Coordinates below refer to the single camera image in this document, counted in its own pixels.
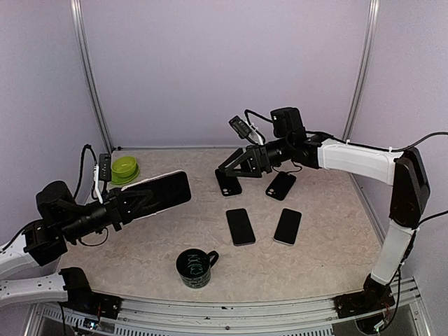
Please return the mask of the large black phone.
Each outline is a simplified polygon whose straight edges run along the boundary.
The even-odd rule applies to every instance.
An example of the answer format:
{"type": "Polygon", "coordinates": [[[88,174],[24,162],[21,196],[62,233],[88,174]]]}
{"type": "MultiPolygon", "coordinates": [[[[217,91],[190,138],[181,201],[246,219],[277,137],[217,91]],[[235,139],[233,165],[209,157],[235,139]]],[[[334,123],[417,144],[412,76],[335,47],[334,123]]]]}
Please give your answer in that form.
{"type": "Polygon", "coordinates": [[[140,189],[151,189],[157,197],[157,212],[165,211],[191,200],[188,176],[184,171],[150,178],[139,184],[140,189]]]}

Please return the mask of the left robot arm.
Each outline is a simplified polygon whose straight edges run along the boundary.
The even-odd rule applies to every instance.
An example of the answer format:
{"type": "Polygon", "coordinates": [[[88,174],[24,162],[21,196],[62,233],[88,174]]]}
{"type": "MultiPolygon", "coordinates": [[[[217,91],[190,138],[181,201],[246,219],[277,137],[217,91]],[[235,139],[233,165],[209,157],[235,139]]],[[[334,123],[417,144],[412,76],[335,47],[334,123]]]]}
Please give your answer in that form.
{"type": "MultiPolygon", "coordinates": [[[[36,196],[41,218],[26,224],[10,242],[1,247],[1,279],[36,266],[45,266],[67,252],[87,235],[102,233],[109,226],[121,230],[135,219],[155,210],[154,181],[144,179],[107,192],[104,201],[80,205],[63,181],[47,185],[36,196]]],[[[79,267],[61,269],[47,278],[1,285],[1,305],[19,302],[75,303],[85,312],[98,304],[84,271],[79,267]]]]}

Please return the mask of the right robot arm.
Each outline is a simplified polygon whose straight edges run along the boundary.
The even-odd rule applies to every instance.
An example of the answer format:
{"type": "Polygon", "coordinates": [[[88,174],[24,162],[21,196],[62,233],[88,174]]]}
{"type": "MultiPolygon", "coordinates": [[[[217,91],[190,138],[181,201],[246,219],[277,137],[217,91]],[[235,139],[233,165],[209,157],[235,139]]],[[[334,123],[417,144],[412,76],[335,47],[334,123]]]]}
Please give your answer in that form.
{"type": "Polygon", "coordinates": [[[349,182],[358,174],[391,184],[399,154],[327,140],[318,169],[305,168],[285,201],[264,194],[271,175],[243,180],[224,197],[214,169],[223,148],[139,151],[144,176],[181,169],[191,200],[127,231],[115,291],[139,298],[264,302],[358,290],[371,275],[390,282],[411,230],[392,223],[379,242],[349,182]]]}

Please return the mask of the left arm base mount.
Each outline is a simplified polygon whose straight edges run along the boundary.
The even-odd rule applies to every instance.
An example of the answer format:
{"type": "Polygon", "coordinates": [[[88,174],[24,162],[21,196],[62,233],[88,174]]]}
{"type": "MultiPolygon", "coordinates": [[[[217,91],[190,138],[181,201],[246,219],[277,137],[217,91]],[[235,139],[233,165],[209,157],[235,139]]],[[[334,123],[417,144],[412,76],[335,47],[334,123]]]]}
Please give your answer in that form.
{"type": "Polygon", "coordinates": [[[62,303],[64,308],[95,315],[98,319],[116,320],[123,299],[109,294],[94,292],[84,271],[79,267],[64,268],[59,271],[63,277],[63,289],[68,298],[62,303]]]}

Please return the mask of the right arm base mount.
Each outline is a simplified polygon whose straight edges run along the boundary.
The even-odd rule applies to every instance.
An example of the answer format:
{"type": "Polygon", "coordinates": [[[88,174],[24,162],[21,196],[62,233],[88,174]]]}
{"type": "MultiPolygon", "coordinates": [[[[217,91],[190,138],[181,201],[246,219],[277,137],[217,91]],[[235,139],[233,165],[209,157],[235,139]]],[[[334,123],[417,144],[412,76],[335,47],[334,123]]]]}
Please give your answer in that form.
{"type": "Polygon", "coordinates": [[[338,295],[333,301],[339,319],[375,312],[396,303],[389,286],[338,295]]]}

